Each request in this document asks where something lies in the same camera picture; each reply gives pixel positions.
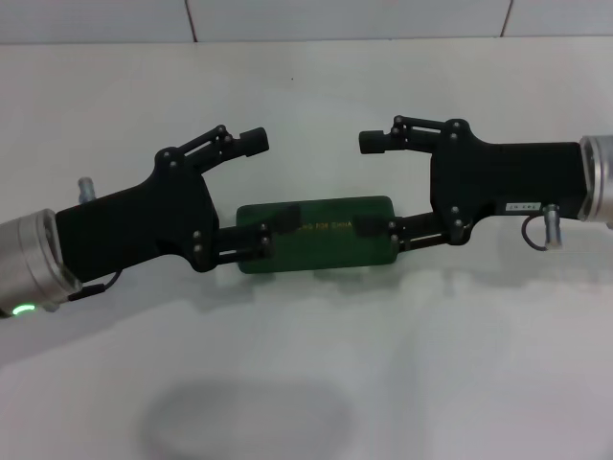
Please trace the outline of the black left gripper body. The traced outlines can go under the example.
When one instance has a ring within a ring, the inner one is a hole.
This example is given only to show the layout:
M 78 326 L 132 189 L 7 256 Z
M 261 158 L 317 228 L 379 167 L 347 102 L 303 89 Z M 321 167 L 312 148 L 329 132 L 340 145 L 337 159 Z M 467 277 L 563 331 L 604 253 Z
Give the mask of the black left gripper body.
M 197 272 L 216 267 L 216 211 L 178 148 L 159 151 L 143 183 L 60 211 L 56 224 L 63 261 L 83 283 L 165 255 Z

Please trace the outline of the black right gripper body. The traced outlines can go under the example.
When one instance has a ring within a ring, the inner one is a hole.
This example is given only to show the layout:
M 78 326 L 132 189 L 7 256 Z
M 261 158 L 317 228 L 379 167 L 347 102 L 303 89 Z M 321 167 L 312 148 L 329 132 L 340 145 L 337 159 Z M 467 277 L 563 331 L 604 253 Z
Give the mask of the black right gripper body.
M 464 120 L 442 126 L 431 158 L 430 200 L 453 245 L 492 216 L 537 216 L 555 205 L 563 219 L 577 219 L 583 204 L 579 144 L 492 144 Z

